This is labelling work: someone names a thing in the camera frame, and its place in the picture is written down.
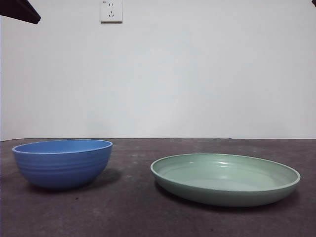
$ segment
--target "green plate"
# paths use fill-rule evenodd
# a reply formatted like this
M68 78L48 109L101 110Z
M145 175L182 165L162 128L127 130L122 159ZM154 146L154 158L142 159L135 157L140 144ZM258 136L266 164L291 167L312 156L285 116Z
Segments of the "green plate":
M218 206L258 206L288 196L300 181L274 161L225 154L185 154L151 164L156 181L182 198Z

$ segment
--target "blue bowl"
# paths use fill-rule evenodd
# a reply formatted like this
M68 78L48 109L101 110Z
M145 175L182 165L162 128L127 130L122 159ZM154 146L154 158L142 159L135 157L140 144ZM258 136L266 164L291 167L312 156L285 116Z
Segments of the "blue bowl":
M34 185L69 189L94 180L110 158L112 142L58 140L12 148L20 172Z

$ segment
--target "table surface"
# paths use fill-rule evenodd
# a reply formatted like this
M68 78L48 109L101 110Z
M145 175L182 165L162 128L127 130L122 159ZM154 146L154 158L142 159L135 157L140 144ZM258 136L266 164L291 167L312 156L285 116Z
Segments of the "table surface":
M98 178L52 192L29 184L11 148L48 139L1 142L3 237L314 237L316 139L108 139L114 146ZM155 181L150 164L185 153L266 158L300 172L287 198L269 205L228 208L176 197Z

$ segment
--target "dark corner object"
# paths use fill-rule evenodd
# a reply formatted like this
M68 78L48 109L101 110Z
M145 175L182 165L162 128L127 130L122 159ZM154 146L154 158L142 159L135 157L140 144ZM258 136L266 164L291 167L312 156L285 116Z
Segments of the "dark corner object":
M0 15L37 24L40 15L27 0L0 0Z

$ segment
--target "electrical outlet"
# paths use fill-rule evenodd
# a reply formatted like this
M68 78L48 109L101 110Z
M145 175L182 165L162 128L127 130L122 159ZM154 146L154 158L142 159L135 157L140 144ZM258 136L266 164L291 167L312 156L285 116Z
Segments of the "electrical outlet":
M100 11L101 23L123 22L122 0L102 0Z

